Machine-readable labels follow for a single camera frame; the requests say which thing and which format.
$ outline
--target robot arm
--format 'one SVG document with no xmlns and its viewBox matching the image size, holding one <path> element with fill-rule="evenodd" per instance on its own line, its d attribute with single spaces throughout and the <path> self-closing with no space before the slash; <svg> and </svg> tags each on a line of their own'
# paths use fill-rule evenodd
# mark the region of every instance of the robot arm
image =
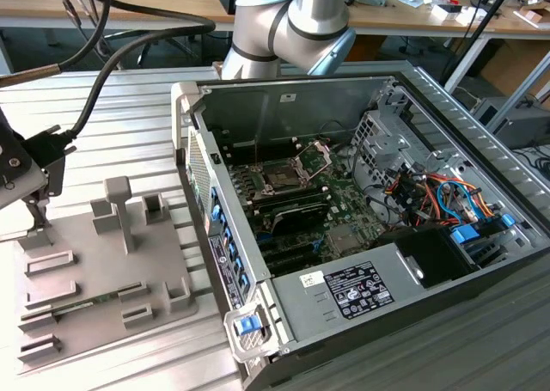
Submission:
<svg viewBox="0 0 550 391">
<path fill-rule="evenodd" d="M 334 72 L 355 40 L 344 0 L 236 0 L 222 79 L 276 77 L 280 59 L 319 76 Z"/>
</svg>

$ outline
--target blue cable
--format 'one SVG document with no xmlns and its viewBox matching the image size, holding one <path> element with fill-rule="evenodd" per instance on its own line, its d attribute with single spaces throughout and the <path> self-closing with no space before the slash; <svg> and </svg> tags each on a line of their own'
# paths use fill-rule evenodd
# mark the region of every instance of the blue cable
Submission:
<svg viewBox="0 0 550 391">
<path fill-rule="evenodd" d="M 445 182 L 442 182 L 441 185 L 439 185 L 439 188 L 437 189 L 437 202 L 441 206 L 441 209 L 443 209 L 444 211 L 446 211 L 447 213 L 449 213 L 450 215 L 452 215 L 453 217 L 458 219 L 458 222 L 460 224 L 462 224 L 462 220 L 458 216 L 458 214 L 454 211 L 451 211 L 451 210 L 447 209 L 447 206 L 445 206 L 445 204 L 443 203 L 443 198 L 441 196 L 441 191 L 443 189 L 443 185 L 445 185 L 446 183 L 453 184 L 453 185 L 459 187 L 460 189 L 462 189 L 462 191 L 466 194 L 467 201 L 470 204 L 470 206 L 472 207 L 472 210 L 474 211 L 475 215 L 477 217 L 481 218 L 481 219 L 486 218 L 485 214 L 481 211 L 481 209 L 478 208 L 475 205 L 474 200 L 472 199 L 472 195 L 470 195 L 470 192 L 467 190 L 467 188 L 462 183 L 455 182 L 454 180 L 447 180 Z"/>
</svg>

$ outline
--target chipset heatsink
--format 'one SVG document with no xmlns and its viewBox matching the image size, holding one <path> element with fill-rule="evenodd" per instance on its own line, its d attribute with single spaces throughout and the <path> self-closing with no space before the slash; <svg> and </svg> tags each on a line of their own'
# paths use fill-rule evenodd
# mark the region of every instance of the chipset heatsink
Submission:
<svg viewBox="0 0 550 391">
<path fill-rule="evenodd" d="M 328 230 L 327 237 L 339 254 L 361 247 L 361 242 L 348 224 L 338 225 Z"/>
</svg>

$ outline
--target white sticker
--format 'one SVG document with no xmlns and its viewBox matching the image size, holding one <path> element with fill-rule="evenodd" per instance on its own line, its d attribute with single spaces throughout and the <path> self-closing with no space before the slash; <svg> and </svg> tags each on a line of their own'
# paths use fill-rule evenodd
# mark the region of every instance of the white sticker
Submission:
<svg viewBox="0 0 550 391">
<path fill-rule="evenodd" d="M 285 93 L 284 95 L 281 95 L 281 103 L 288 103 L 290 101 L 296 100 L 296 93 Z"/>
<path fill-rule="evenodd" d="M 300 275 L 300 280 L 302 281 L 302 285 L 304 288 L 308 288 L 309 286 L 322 284 L 325 282 L 323 279 L 323 271 L 315 271 L 311 273 L 306 273 L 305 275 Z"/>
</svg>

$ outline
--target ventilation grille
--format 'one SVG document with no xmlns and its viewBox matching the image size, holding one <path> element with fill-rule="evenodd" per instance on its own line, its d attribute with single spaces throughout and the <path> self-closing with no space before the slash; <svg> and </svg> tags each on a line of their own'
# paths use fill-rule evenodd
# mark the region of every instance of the ventilation grille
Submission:
<svg viewBox="0 0 550 391">
<path fill-rule="evenodd" d="M 248 333 L 241 337 L 241 346 L 245 350 L 250 350 L 257 346 L 260 346 L 264 343 L 264 336 L 262 330 L 254 331 L 253 333 Z M 248 373 L 250 373 L 254 367 L 261 363 L 262 358 L 253 358 L 246 362 Z"/>
<path fill-rule="evenodd" d="M 191 182 L 194 186 L 195 197 L 203 218 L 205 212 L 210 211 L 211 178 L 208 175 L 205 159 L 200 151 L 196 133 L 189 131 L 189 168 L 191 170 Z"/>
</svg>

